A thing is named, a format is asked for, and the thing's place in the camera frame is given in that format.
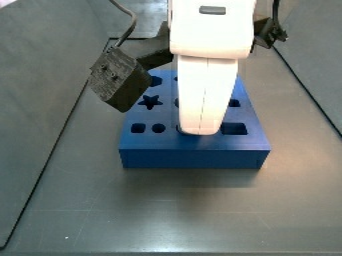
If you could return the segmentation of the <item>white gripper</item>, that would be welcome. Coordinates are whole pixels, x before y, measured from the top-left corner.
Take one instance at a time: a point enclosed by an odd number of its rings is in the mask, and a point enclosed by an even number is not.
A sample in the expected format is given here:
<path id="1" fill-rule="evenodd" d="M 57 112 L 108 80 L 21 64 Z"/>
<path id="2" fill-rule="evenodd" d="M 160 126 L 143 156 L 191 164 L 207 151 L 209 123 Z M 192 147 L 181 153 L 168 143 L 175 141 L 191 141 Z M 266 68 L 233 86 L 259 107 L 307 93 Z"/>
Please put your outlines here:
<path id="1" fill-rule="evenodd" d="M 168 0 L 169 51 L 177 64 L 180 130 L 217 132 L 250 54 L 256 0 Z"/>

